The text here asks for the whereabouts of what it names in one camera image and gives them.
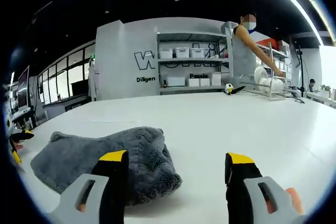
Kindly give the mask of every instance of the microfiber towel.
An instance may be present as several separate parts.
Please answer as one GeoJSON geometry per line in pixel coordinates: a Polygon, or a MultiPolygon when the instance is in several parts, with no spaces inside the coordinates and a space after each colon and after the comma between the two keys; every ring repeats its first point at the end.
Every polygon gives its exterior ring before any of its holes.
{"type": "Polygon", "coordinates": [[[54,132],[30,165],[36,177],[62,193],[81,174],[90,174],[101,156],[120,150],[129,152],[127,206],[171,194],[181,186],[163,131],[151,127],[136,127],[101,138],[54,132]]]}

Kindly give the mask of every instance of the human arm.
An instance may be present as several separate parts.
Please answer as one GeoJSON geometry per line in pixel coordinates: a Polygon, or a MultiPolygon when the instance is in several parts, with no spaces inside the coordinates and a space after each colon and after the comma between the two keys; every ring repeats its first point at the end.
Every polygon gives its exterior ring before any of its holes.
{"type": "Polygon", "coordinates": [[[242,42],[251,49],[252,52],[256,54],[256,56],[267,66],[269,66],[275,75],[280,77],[285,77],[285,74],[280,71],[280,69],[277,68],[277,66],[274,64],[274,62],[269,58],[261,48],[257,46],[257,44],[252,40],[250,37],[250,34],[246,30],[244,26],[238,26],[236,29],[236,36],[242,40],[242,42]]]}

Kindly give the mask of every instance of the gray apron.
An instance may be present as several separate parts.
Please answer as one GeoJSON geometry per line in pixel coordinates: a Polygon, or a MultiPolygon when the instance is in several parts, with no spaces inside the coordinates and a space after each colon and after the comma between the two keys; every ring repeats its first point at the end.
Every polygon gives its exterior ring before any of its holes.
{"type": "Polygon", "coordinates": [[[254,82],[254,71],[257,67],[256,55],[234,33],[232,33],[233,80],[234,88],[244,86],[240,82],[254,82]]]}

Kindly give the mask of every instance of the w logo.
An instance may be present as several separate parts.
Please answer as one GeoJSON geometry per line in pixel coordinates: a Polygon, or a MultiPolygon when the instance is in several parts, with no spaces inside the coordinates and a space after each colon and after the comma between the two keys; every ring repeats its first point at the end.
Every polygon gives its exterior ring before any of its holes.
{"type": "Polygon", "coordinates": [[[142,52],[135,52],[134,56],[140,70],[146,70],[148,66],[150,69],[155,69],[155,67],[153,67],[154,54],[152,51],[145,51],[144,54],[142,54],[142,52]]]}

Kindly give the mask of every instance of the white table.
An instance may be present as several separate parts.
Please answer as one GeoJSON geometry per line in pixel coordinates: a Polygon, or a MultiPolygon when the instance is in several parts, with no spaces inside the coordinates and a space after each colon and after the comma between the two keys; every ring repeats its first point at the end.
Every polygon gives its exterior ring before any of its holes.
{"type": "Polygon", "coordinates": [[[59,195],[40,182],[32,158],[54,131],[101,137],[130,127],[162,128],[182,187],[151,204],[126,210],[125,223],[227,223],[225,153],[245,154],[264,176],[294,187],[307,212],[319,202],[336,167],[336,111],[305,99],[270,102],[241,92],[199,93],[91,102],[34,129],[24,144],[23,180],[50,212],[59,195]]]}
{"type": "Polygon", "coordinates": [[[315,99],[315,100],[317,100],[317,101],[319,101],[319,102],[321,102],[321,103],[323,103],[327,106],[330,106],[330,107],[336,109],[336,101],[335,100],[323,97],[323,96],[319,95],[318,93],[307,92],[306,97],[311,98],[312,100],[315,99]]]}

